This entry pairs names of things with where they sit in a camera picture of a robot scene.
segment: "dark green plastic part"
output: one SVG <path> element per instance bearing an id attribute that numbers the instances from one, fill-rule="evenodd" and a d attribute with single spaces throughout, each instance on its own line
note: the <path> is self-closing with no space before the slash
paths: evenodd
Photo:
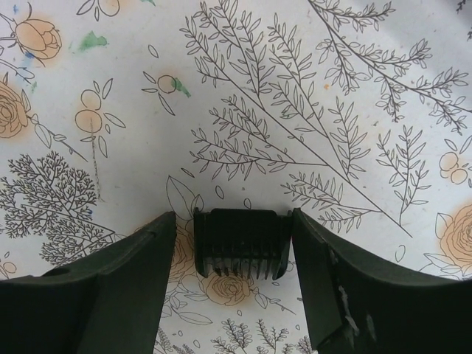
<path id="1" fill-rule="evenodd" d="M 42 277 L 0 282 L 0 353 L 151 354 L 175 239 L 169 212 Z"/>

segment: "plant stem drawing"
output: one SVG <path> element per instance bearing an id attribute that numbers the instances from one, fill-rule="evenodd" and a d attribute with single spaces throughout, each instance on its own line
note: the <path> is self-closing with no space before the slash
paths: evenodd
<path id="1" fill-rule="evenodd" d="M 465 157 L 465 153 L 472 144 L 472 135 L 464 141 L 460 149 L 449 139 L 444 139 L 444 142 L 451 151 L 441 156 L 439 163 L 441 177 L 448 179 L 453 184 L 462 184 L 468 181 L 468 186 L 472 188 L 472 178 L 469 177 L 472 174 L 472 165 Z"/>
<path id="2" fill-rule="evenodd" d="M 377 11 L 375 4 L 367 5 L 364 10 L 354 12 L 351 7 L 343 10 L 339 7 L 339 1 L 308 0 L 308 3 L 324 24 L 329 38 L 324 39 L 316 47 L 321 52 L 319 64 L 324 63 L 331 55 L 334 56 L 334 66 L 330 68 L 325 78 L 333 78 L 332 85 L 338 83 L 345 94 L 357 91 L 361 82 L 374 80 L 381 84 L 381 97 L 377 106 L 392 117 L 392 121 L 398 122 L 405 116 L 400 113 L 402 106 L 407 104 L 402 100 L 402 94 L 411 92 L 418 96 L 421 103 L 425 101 L 433 103 L 430 116 L 436 117 L 436 124 L 444 123 L 451 126 L 451 131 L 462 134 L 462 129 L 467 128 L 464 123 L 470 108 L 462 106 L 465 97 L 452 99 L 454 86 L 466 86 L 463 80 L 468 76 L 466 72 L 454 71 L 452 67 L 440 72 L 433 80 L 424 75 L 407 84 L 404 80 L 407 71 L 412 65 L 419 65 L 426 69 L 426 60 L 432 57 L 429 53 L 428 41 L 418 41 L 408 54 L 397 55 L 395 50 L 375 49 L 374 44 L 360 44 L 350 41 L 340 33 L 342 25 L 352 25 L 356 32 L 363 33 L 364 28 L 374 27 L 379 30 L 380 21 L 384 21 L 392 9 L 391 2 L 383 6 L 382 11 Z M 367 72 L 362 72 L 355 65 L 363 66 Z"/>
<path id="3" fill-rule="evenodd" d="M 34 161 L 29 155 L 9 160 L 17 178 L 0 178 L 0 209 L 10 238 L 46 236 L 40 256 L 54 266 L 111 245 L 118 236 L 93 221 L 97 194 L 88 173 L 70 167 L 54 151 Z"/>
<path id="4" fill-rule="evenodd" d="M 24 90 L 17 94 L 8 86 L 8 73 L 0 82 L 0 139 L 10 139 L 24 130 L 29 122 L 35 127 L 35 134 L 46 145 L 51 148 L 52 142 L 59 142 L 66 146 L 69 153 L 76 154 L 87 161 L 82 154 L 77 152 L 66 140 L 63 134 L 53 133 L 45 125 L 39 122 L 37 114 L 31 115 L 31 103 Z"/>
<path id="5" fill-rule="evenodd" d="M 467 3 L 467 0 L 460 0 L 457 3 L 457 8 L 456 8 L 457 13 L 464 10 L 464 6 L 465 6 L 466 3 Z M 467 34 L 467 41 L 469 41 L 470 39 L 472 39 L 472 30 L 470 30 Z"/>
<path id="6" fill-rule="evenodd" d="M 265 321 L 259 319 L 254 326 L 237 324 L 232 319 L 221 322 L 222 329 L 226 332 L 226 339 L 218 336 L 212 339 L 213 347 L 223 354 L 291 354 L 294 349 L 301 354 L 313 354 L 310 341 L 307 336 L 301 338 L 298 343 L 286 343 L 288 337 L 287 328 L 281 330 L 275 327 L 267 328 Z M 176 351 L 178 354 L 195 354 L 194 349 L 184 344 L 182 348 L 172 345 L 166 333 L 159 328 L 154 344 L 155 354 L 168 354 Z"/>
<path id="7" fill-rule="evenodd" d="M 332 122 L 338 125 L 337 133 L 328 128 L 326 117 L 322 119 L 327 115 L 325 109 L 318 109 L 319 103 L 312 98 L 314 82 L 310 79 L 316 74 L 308 71 L 312 65 L 312 54 L 301 56 L 302 41 L 295 39 L 296 27 L 288 29 L 284 23 L 280 23 L 276 14 L 274 25 L 269 27 L 268 42 L 271 48 L 268 48 L 267 44 L 263 44 L 263 31 L 258 30 L 260 19 L 253 18 L 252 13 L 247 11 L 243 11 L 238 18 L 237 8 L 237 0 L 219 0 L 215 7 L 208 7 L 206 2 L 202 2 L 201 10 L 191 18 L 186 18 L 187 27 L 181 29 L 189 39 L 188 54 L 195 56 L 202 82 L 209 79 L 214 87 L 218 81 L 231 83 L 240 95 L 223 99 L 222 109 L 210 110 L 210 115 L 216 118 L 214 125 L 220 126 L 218 131 L 214 130 L 211 135 L 201 128 L 192 131 L 195 143 L 202 145 L 200 150 L 190 152 L 195 163 L 203 163 L 200 172 L 212 165 L 216 168 L 213 179 L 226 171 L 228 180 L 231 180 L 237 173 L 246 179 L 254 170 L 266 174 L 279 172 L 287 166 L 324 167 L 336 175 L 335 186 L 347 184 L 369 201 L 371 207 L 342 211 L 330 208 L 324 211 L 325 216 L 320 217 L 320 221 L 332 228 L 339 228 L 340 223 L 349 225 L 350 220 L 355 218 L 358 227 L 362 215 L 380 212 L 411 237 L 396 217 L 379 207 L 353 183 L 353 180 L 359 179 L 359 173 L 365 172 L 359 162 L 370 152 L 370 149 L 362 147 L 367 134 L 360 131 L 358 117 L 353 114 L 354 106 L 346 105 L 345 109 L 339 99 L 336 100 L 336 108 L 329 110 L 334 117 Z M 267 54 L 273 66 L 267 67 Z M 271 75 L 276 67 L 283 70 L 284 74 L 277 74 L 276 77 Z M 271 104 L 267 105 L 265 101 L 270 93 L 274 96 Z M 280 111 L 276 115 L 271 113 L 273 109 Z M 293 119 L 303 126 L 289 128 L 288 121 Z M 307 155 L 312 156 L 313 161 L 297 161 L 286 147 L 275 145 L 270 140 L 269 124 L 281 129 L 288 139 L 298 142 Z M 222 136 L 225 130 L 229 133 Z M 311 146 L 312 141 L 317 139 L 323 139 L 329 144 L 338 164 L 327 162 L 325 152 Z M 307 194 L 303 184 L 294 185 L 294 188 L 301 188 L 301 192 Z M 294 188 L 291 188 L 291 192 L 296 200 L 300 198 L 297 197 L 299 190 L 293 191 Z M 316 196 L 302 196 L 302 201 L 309 200 L 316 203 Z"/>
<path id="8" fill-rule="evenodd" d="M 400 215 L 398 223 L 401 225 L 403 213 L 411 205 L 423 205 L 428 201 L 416 199 L 416 194 L 421 190 L 427 190 L 431 185 L 423 184 L 422 180 L 428 175 L 429 170 L 425 170 L 426 161 L 418 159 L 426 143 L 419 144 L 419 139 L 423 131 L 413 136 L 413 127 L 403 126 L 403 134 L 398 138 L 403 146 L 395 144 L 395 149 L 388 149 L 387 144 L 390 139 L 390 131 L 382 137 L 378 135 L 377 147 L 381 151 L 379 155 L 383 159 L 377 162 L 381 166 L 390 167 L 393 174 L 390 177 L 389 184 L 394 188 L 395 195 L 401 200 Z"/>

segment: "comb teeth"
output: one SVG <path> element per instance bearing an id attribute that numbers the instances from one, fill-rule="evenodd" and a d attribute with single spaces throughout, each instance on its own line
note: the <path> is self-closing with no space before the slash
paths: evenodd
<path id="1" fill-rule="evenodd" d="M 195 265 L 208 277 L 281 277 L 288 263 L 291 217 L 267 210 L 195 212 Z"/>

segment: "leaf sketch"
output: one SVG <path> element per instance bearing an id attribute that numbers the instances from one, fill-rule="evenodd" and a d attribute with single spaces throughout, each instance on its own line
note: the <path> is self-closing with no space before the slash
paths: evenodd
<path id="1" fill-rule="evenodd" d="M 108 145 L 104 133 L 110 135 L 111 127 L 126 128 L 126 124 L 120 118 L 103 109 L 103 102 L 108 98 L 112 87 L 113 78 L 107 80 L 102 88 L 94 81 L 93 89 L 82 91 L 80 102 L 83 109 L 75 114 L 75 125 L 88 134 L 80 141 L 90 142 L 95 154 L 95 139 L 98 138 L 98 150 L 105 158 L 108 158 Z"/>
<path id="2" fill-rule="evenodd" d="M 351 7 L 340 8 L 339 1 L 308 0 L 308 3 L 324 24 L 329 37 L 321 41 L 316 49 L 321 53 L 319 64 L 333 58 L 333 66 L 327 70 L 325 78 L 332 78 L 332 85 L 338 84 L 345 94 L 360 89 L 362 82 L 373 80 L 381 86 L 381 96 L 377 106 L 399 122 L 405 116 L 400 113 L 407 104 L 402 100 L 403 93 L 416 94 L 422 104 L 429 101 L 433 104 L 430 116 L 436 117 L 436 123 L 451 126 L 452 132 L 462 134 L 467 128 L 464 123 L 472 110 L 461 103 L 465 97 L 451 98 L 454 86 L 466 86 L 463 80 L 466 72 L 444 70 L 434 79 L 421 75 L 413 83 L 403 79 L 413 65 L 427 69 L 426 61 L 431 58 L 431 48 L 426 39 L 418 41 L 408 54 L 398 54 L 393 49 L 376 49 L 375 44 L 362 44 L 351 41 L 340 33 L 343 25 L 352 25 L 356 32 L 363 33 L 367 27 L 379 30 L 379 23 L 393 13 L 392 2 L 385 3 L 381 10 L 375 4 L 367 5 L 362 11 L 355 12 Z"/>
<path id="3" fill-rule="evenodd" d="M 254 327 L 247 324 L 237 324 L 232 319 L 221 322 L 221 329 L 225 331 L 226 338 L 218 336 L 211 340 L 218 353 L 223 354 L 291 354 L 296 349 L 301 354 L 313 354 L 308 336 L 301 338 L 297 344 L 286 343 L 289 334 L 286 328 L 277 330 L 275 327 L 267 328 L 265 322 L 259 319 Z M 173 351 L 178 354 L 195 354 L 194 349 L 184 344 L 182 347 L 172 345 L 166 333 L 159 328 L 154 344 L 154 354 L 168 354 Z"/>
<path id="4" fill-rule="evenodd" d="M 441 156 L 439 163 L 441 177 L 448 179 L 453 184 L 463 184 L 468 181 L 468 186 L 472 188 L 472 178 L 470 177 L 472 164 L 468 162 L 470 159 L 465 157 L 465 153 L 472 144 L 472 135 L 464 141 L 460 149 L 449 139 L 444 139 L 444 142 L 452 151 Z"/>
<path id="5" fill-rule="evenodd" d="M 187 26 L 181 28 L 189 40 L 188 55 L 194 56 L 202 82 L 209 80 L 216 87 L 223 81 L 238 91 L 223 98 L 222 107 L 209 110 L 209 115 L 215 119 L 213 131 L 192 130 L 200 148 L 190 151 L 190 155 L 195 163 L 202 164 L 200 173 L 211 166 L 213 179 L 223 173 L 232 180 L 238 174 L 247 179 L 254 171 L 267 174 L 295 166 L 324 167 L 335 174 L 336 185 L 354 189 L 372 206 L 359 210 L 360 215 L 350 211 L 358 208 L 346 209 L 347 215 L 337 210 L 327 211 L 329 215 L 326 215 L 325 211 L 320 221 L 334 229 L 339 228 L 340 223 L 348 226 L 350 220 L 355 219 L 346 230 L 351 229 L 354 222 L 358 227 L 361 215 L 380 212 L 411 237 L 396 216 L 378 206 L 353 183 L 359 173 L 364 172 L 358 162 L 369 153 L 362 144 L 367 135 L 359 131 L 354 106 L 339 100 L 336 109 L 330 111 L 338 125 L 336 130 L 331 131 L 329 128 L 333 127 L 322 119 L 325 110 L 313 100 L 314 82 L 311 79 L 316 73 L 309 70 L 312 54 L 302 55 L 302 41 L 296 39 L 297 28 L 287 28 L 276 14 L 274 25 L 268 27 L 270 33 L 268 44 L 265 44 L 261 20 L 247 10 L 239 13 L 238 5 L 237 0 L 218 0 L 217 6 L 209 7 L 203 1 L 194 16 L 186 17 Z M 374 10 L 368 10 L 368 13 L 377 16 Z M 283 74 L 272 75 L 275 73 L 273 68 L 282 70 Z M 290 128 L 294 124 L 288 122 L 291 120 L 296 120 L 299 126 Z M 273 142 L 271 129 L 286 133 L 287 139 L 298 142 L 307 158 L 303 162 L 297 161 L 282 146 L 284 142 Z M 328 143 L 331 150 L 312 147 L 310 142 L 314 139 Z M 338 164 L 328 163 L 326 153 L 333 154 Z"/>
<path id="6" fill-rule="evenodd" d="M 86 0 L 82 3 L 76 15 L 93 13 L 95 21 L 100 20 L 101 15 L 114 17 L 120 10 L 119 0 Z"/>
<path id="7" fill-rule="evenodd" d="M 400 216 L 398 223 L 401 225 L 403 213 L 411 205 L 423 205 L 428 203 L 426 200 L 416 199 L 417 192 L 427 190 L 431 185 L 423 184 L 422 180 L 428 175 L 429 170 L 425 170 L 426 160 L 419 158 L 426 143 L 420 144 L 420 137 L 423 131 L 413 134 L 413 127 L 403 126 L 403 133 L 398 136 L 401 144 L 395 144 L 395 148 L 389 149 L 391 131 L 382 137 L 378 135 L 377 147 L 381 151 L 377 159 L 380 166 L 389 167 L 393 170 L 389 184 L 394 189 L 395 195 L 401 200 Z"/>
<path id="8" fill-rule="evenodd" d="M 8 237 L 46 236 L 40 256 L 54 266 L 85 257 L 112 244 L 113 230 L 93 222 L 97 194 L 89 174 L 70 167 L 54 151 L 34 161 L 9 160 L 16 179 L 0 178 L 0 209 Z"/>

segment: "branch drawing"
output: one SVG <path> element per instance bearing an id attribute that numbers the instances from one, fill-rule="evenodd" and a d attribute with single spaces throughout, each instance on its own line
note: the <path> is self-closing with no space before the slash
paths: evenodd
<path id="1" fill-rule="evenodd" d="M 34 161 L 9 160 L 16 179 L 1 177 L 0 209 L 8 237 L 46 236 L 40 256 L 54 266 L 85 257 L 116 240 L 117 234 L 93 222 L 97 195 L 89 174 L 70 167 L 54 151 Z"/>
<path id="2" fill-rule="evenodd" d="M 417 144 L 423 131 L 418 132 L 413 136 L 413 127 L 406 128 L 403 126 L 403 134 L 398 138 L 403 142 L 404 147 L 395 144 L 395 148 L 391 150 L 387 148 L 390 139 L 390 131 L 382 138 L 378 135 L 377 147 L 381 151 L 377 162 L 381 166 L 390 167 L 393 174 L 390 177 L 389 184 L 394 188 L 395 195 L 401 200 L 400 215 L 398 223 L 401 225 L 403 213 L 411 205 L 423 205 L 428 201 L 416 199 L 415 196 L 420 190 L 427 190 L 431 185 L 423 184 L 422 180 L 428 175 L 429 170 L 425 170 L 426 161 L 418 159 L 418 156 L 423 151 L 426 143 Z"/>
<path id="3" fill-rule="evenodd" d="M 405 116 L 400 113 L 402 106 L 407 102 L 402 100 L 405 92 L 411 92 L 418 96 L 422 104 L 425 101 L 433 103 L 430 112 L 431 117 L 436 117 L 436 124 L 444 123 L 451 126 L 452 132 L 462 134 L 466 129 L 464 123 L 472 109 L 464 107 L 462 102 L 465 97 L 451 98 L 454 86 L 466 86 L 463 80 L 468 76 L 466 72 L 449 68 L 436 75 L 432 80 L 425 75 L 406 83 L 403 78 L 412 65 L 419 65 L 426 69 L 426 61 L 432 57 L 429 53 L 428 41 L 418 41 L 408 54 L 399 55 L 395 50 L 375 49 L 375 44 L 361 44 L 350 41 L 340 33 L 343 25 L 351 24 L 356 32 L 362 33 L 366 27 L 374 27 L 379 30 L 380 21 L 384 21 L 392 9 L 391 2 L 383 6 L 382 11 L 377 11 L 375 4 L 367 5 L 364 10 L 354 12 L 351 7 L 343 10 L 338 1 L 308 0 L 315 10 L 320 21 L 326 27 L 329 38 L 324 39 L 316 47 L 321 52 L 319 64 L 324 63 L 333 56 L 334 66 L 327 70 L 324 78 L 332 78 L 332 85 L 338 83 L 345 94 L 357 91 L 361 82 L 374 80 L 381 84 L 381 96 L 377 106 L 382 108 L 392 117 L 392 121 L 399 122 Z"/>
<path id="4" fill-rule="evenodd" d="M 353 183 L 359 173 L 364 172 L 358 162 L 369 153 L 369 149 L 362 146 L 367 135 L 360 132 L 358 118 L 353 114 L 354 106 L 346 106 L 344 110 L 344 103 L 339 100 L 336 108 L 330 110 L 335 124 L 339 125 L 336 131 L 331 131 L 333 127 L 328 127 L 326 119 L 322 119 L 325 110 L 318 109 L 319 103 L 313 101 L 314 82 L 310 81 L 316 73 L 308 71 L 312 54 L 301 55 L 302 42 L 296 40 L 296 27 L 288 29 L 276 14 L 274 25 L 269 27 L 271 48 L 268 48 L 263 44 L 264 32 L 259 30 L 261 20 L 245 10 L 238 16 L 238 5 L 237 0 L 218 0 L 215 7 L 202 2 L 201 10 L 187 17 L 187 27 L 181 29 L 189 39 L 188 55 L 195 56 L 202 83 L 211 80 L 216 87 L 222 81 L 238 90 L 237 94 L 222 100 L 226 103 L 223 108 L 214 107 L 209 111 L 216 118 L 214 125 L 219 125 L 219 130 L 208 134 L 203 128 L 192 130 L 195 143 L 201 148 L 190 154 L 195 163 L 202 163 L 200 172 L 212 166 L 215 168 L 212 178 L 225 173 L 231 180 L 238 173 L 246 179 L 255 170 L 266 174 L 288 166 L 325 168 L 335 174 L 337 185 L 346 184 L 369 201 L 372 208 L 360 211 L 362 215 L 380 212 L 411 237 L 396 217 L 380 208 Z M 271 75 L 276 67 L 285 73 Z M 274 96 L 268 105 L 266 100 L 270 93 Z M 294 119 L 299 125 L 292 128 L 294 123 L 288 121 Z M 271 140 L 271 128 L 299 143 L 307 157 L 298 161 L 281 146 L 280 140 L 276 145 Z M 331 151 L 312 147 L 317 139 L 328 143 Z M 334 154 L 338 164 L 328 163 L 326 153 Z M 353 213 L 350 217 L 359 216 Z M 327 223 L 335 227 L 336 221 L 344 222 L 344 218 L 332 214 Z"/>

